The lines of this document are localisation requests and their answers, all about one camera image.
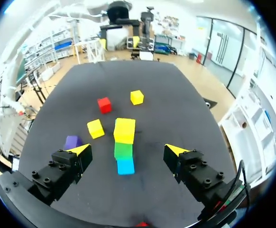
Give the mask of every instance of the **black table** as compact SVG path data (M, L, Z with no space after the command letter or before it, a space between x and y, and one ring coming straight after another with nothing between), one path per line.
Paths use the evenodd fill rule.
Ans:
M131 91L144 103L133 106ZM97 99L108 97L113 111L101 114ZM136 119L136 173L119 176L114 159L114 122ZM100 118L105 136L93 140L86 124ZM133 226L148 221L161 228L183 228L203 209L187 188L177 184L163 162L164 144L201 150L210 166L235 176L221 132L202 97L172 64L111 61L74 66L39 111L25 142L19 171L45 166L68 135L92 145L93 161L77 185L52 207L85 221Z

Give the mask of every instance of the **screw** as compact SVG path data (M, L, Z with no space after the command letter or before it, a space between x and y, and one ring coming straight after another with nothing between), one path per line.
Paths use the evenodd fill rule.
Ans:
M222 179L222 178L223 178L223 175L224 175L223 172L218 172L218 173L217 173L217 178Z
M211 184L211 182L212 182L212 181L211 181L210 179L207 178L207 179L205 179L205 180L203 181L203 184L204 184L205 187L209 187L209 185Z
M194 171L196 168L197 168L196 165L190 165L190 170L191 170L191 171Z
M62 165L59 165L59 169L64 171L64 170L66 170L66 167L65 167L65 165L62 164Z
M48 177L44 178L43 180L45 185L50 185L50 183L52 182L51 179L49 179Z
M203 161L203 162L201 162L201 165L202 165L203 167L205 167L205 166L208 165L208 163L207 163L206 161Z
M33 178L39 178L39 174L38 174L38 172L37 171L32 171L32 176L33 176Z
M55 166L55 163L54 163L54 161L49 161L49 162L48 162L48 165L49 165L50 167L53 167L53 166Z

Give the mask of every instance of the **green cube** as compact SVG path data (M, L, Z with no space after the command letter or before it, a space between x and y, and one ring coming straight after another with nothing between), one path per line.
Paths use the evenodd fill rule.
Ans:
M133 145L115 142L115 159L130 159L133 157Z

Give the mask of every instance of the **stacked blocks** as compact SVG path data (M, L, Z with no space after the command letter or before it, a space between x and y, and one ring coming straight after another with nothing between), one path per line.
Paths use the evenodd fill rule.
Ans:
M119 175L134 174L133 143L136 120L117 118L115 121L114 157Z
M130 92L130 100L133 105L139 105L143 103L144 95L140 90Z
M82 146L82 140L77 135L69 135L66 138L63 150L69 150L78 146Z
M132 159L120 159L117 160L117 168L119 175L130 175L135 173L134 160Z
M116 160L133 158L133 145L115 142L114 157Z
M98 99L97 102L102 114L111 112L111 103L107 97L103 99Z
M114 139L117 143L133 144L136 120L117 118L115 122Z
M93 139L104 135L104 130L99 119L88 122L87 128Z

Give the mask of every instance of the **glass wall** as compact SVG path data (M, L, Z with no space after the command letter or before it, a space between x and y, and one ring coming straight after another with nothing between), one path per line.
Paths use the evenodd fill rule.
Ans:
M201 54L201 63L236 97L247 75L258 76L255 64L261 64L262 57L256 56L256 34L231 22L206 17L197 17L196 26L193 52Z
M201 62L204 62L207 48L211 36L212 19L197 17L197 31L194 35L194 47L192 52L196 55L201 54Z
M213 20L212 36L204 66L227 87L240 56L244 29L230 22Z
M254 74L255 66L259 63L256 56L256 35L245 31L244 43L234 77L228 89L236 97L247 75Z

